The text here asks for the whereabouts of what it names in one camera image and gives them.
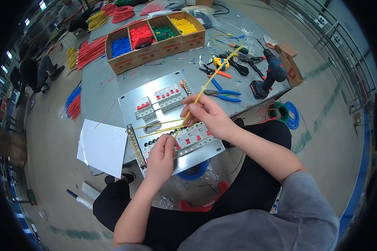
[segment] metal railing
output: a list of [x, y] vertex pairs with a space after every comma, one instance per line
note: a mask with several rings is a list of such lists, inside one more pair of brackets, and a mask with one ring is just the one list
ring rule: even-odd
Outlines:
[[372, 109], [377, 86], [372, 72], [344, 25], [316, 0], [272, 0], [271, 7], [286, 16], [334, 66], [349, 114]]

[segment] gray shirt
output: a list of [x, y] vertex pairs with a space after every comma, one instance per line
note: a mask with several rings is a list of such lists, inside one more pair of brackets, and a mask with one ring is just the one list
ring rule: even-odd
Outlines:
[[[311, 174], [296, 172], [282, 185], [278, 213], [247, 210], [213, 219], [187, 238], [178, 251], [334, 250], [338, 231], [339, 219]], [[127, 250], [152, 249], [132, 243], [113, 249]]]
[[72, 0], [72, 3], [73, 4], [71, 6], [63, 5], [63, 7], [60, 9], [58, 18], [59, 23], [78, 11], [80, 3], [77, 0]]

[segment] gray pants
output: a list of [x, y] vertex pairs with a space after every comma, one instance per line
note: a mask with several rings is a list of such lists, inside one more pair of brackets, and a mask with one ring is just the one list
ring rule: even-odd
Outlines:
[[46, 71], [53, 72], [55, 70], [55, 67], [52, 64], [51, 59], [48, 55], [44, 55], [42, 59], [40, 60], [40, 64], [38, 67], [38, 84], [37, 88], [42, 88], [42, 86], [46, 82]]

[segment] red stool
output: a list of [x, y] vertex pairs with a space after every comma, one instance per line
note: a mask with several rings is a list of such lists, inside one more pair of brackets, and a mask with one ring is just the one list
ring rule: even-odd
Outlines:
[[216, 197], [215, 199], [210, 200], [210, 201], [208, 201], [208, 202], [206, 202], [203, 205], [198, 206], [198, 207], [191, 207], [187, 200], [182, 200], [182, 201], [179, 202], [180, 210], [185, 211], [185, 212], [206, 212], [206, 211], [209, 211], [212, 208], [212, 206], [215, 204], [215, 202], [219, 199], [219, 197], [221, 197], [221, 195], [224, 192], [226, 192], [226, 190], [229, 188], [229, 183], [227, 183], [226, 181], [221, 181], [218, 186], [219, 186], [219, 190], [220, 190], [221, 194], [218, 195], [218, 197]]

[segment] oval cutout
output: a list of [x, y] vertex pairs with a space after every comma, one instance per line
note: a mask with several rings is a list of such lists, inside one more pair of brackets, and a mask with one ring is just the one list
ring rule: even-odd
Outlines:
[[[151, 122], [147, 125], [156, 124], [156, 123], [161, 123], [161, 122], [159, 120], [157, 120], [157, 121]], [[162, 124], [156, 124], [154, 126], [145, 127], [144, 132], [146, 134], [151, 134], [151, 133], [155, 132], [156, 130], [160, 129], [161, 127], [162, 127]]]

